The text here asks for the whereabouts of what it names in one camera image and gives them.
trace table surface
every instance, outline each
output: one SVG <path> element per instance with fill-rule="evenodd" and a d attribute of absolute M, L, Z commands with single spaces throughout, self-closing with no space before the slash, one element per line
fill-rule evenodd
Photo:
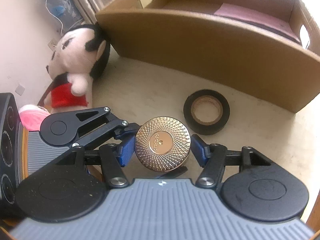
<path fill-rule="evenodd" d="M 302 216 L 306 221 L 320 188 L 319 96 L 293 114 L 203 78 L 120 57 L 111 48 L 107 68 L 93 85 L 93 107 L 108 106 L 117 117 L 140 125 L 158 116 L 173 117 L 186 124 L 184 102 L 201 89 L 221 93 L 229 102 L 230 118 L 220 132 L 200 137 L 208 144 L 223 144 L 230 150 L 252 146 L 304 182 L 310 194 Z M 184 165 L 188 171 L 181 178 L 195 181 L 202 168 L 193 154 Z M 144 167 L 135 155 L 124 172 L 130 180 L 159 175 Z M 237 167 L 227 167 L 224 179 L 236 172 Z"/>

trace black electrical tape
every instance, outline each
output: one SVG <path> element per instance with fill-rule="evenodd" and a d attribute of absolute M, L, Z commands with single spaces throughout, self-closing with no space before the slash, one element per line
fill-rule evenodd
<path fill-rule="evenodd" d="M 196 106 L 201 102 L 213 103 L 219 110 L 219 116 L 212 122 L 202 122 L 194 113 Z M 230 116 L 230 107 L 226 98 L 214 90 L 199 90 L 190 95 L 184 103 L 183 114 L 187 125 L 196 133 L 210 135 L 219 132 L 227 123 Z"/>

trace wall outlet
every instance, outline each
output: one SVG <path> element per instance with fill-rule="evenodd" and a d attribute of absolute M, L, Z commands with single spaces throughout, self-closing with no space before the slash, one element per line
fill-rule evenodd
<path fill-rule="evenodd" d="M 57 41 L 56 41 L 56 39 L 52 39 L 49 43 L 48 43 L 48 47 L 52 50 L 52 51 L 54 51 L 55 50 L 55 48 L 56 48 L 56 46 L 57 46 Z"/>

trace round black disc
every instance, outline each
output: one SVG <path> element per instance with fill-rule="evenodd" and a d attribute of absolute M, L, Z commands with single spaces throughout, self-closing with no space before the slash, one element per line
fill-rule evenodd
<path fill-rule="evenodd" d="M 80 123 L 73 112 L 51 114 L 42 121 L 40 136 L 49 145 L 67 145 L 76 137 Z"/>
<path fill-rule="evenodd" d="M 9 106 L 9 108 L 7 110 L 7 121 L 8 121 L 8 126 L 9 126 L 10 130 L 13 130 L 15 119 L 14 119 L 13 109 L 11 106 Z"/>
<path fill-rule="evenodd" d="M 28 217 L 44 222 L 79 218 L 100 205 L 105 186 L 74 166 L 54 165 L 22 181 L 16 202 Z"/>
<path fill-rule="evenodd" d="M 12 183 L 11 183 L 9 177 L 6 174 L 4 174 L 1 179 L 1 190 L 2 190 L 6 200 L 9 203 L 13 204 L 13 202 L 14 202 L 13 187 L 12 187 Z"/>
<path fill-rule="evenodd" d="M 231 176 L 222 185 L 220 196 L 238 214 L 263 222 L 299 217 L 308 203 L 306 186 L 275 164 Z"/>
<path fill-rule="evenodd" d="M 202 122 L 194 114 L 198 101 L 212 102 L 219 110 L 219 116 L 212 122 Z M 210 135 L 219 132 L 227 123 L 230 116 L 230 107 L 226 98 L 214 90 L 199 90 L 190 95 L 183 106 L 184 118 L 188 126 L 198 134 Z"/>
<path fill-rule="evenodd" d="M 10 166 L 12 164 L 12 144 L 6 131 L 2 134 L 1 138 L 1 154 L 5 163 Z"/>

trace metal screw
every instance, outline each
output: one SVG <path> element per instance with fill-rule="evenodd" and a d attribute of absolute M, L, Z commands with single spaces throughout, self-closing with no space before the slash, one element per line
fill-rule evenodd
<path fill-rule="evenodd" d="M 127 183 L 127 180 L 125 178 L 115 177 L 110 179 L 110 183 L 115 186 L 122 186 Z"/>
<path fill-rule="evenodd" d="M 201 185 L 203 185 L 203 186 L 211 186 L 211 185 L 214 184 L 213 179 L 208 178 L 208 177 L 200 178 L 200 179 L 198 180 L 198 182 L 199 182 Z"/>

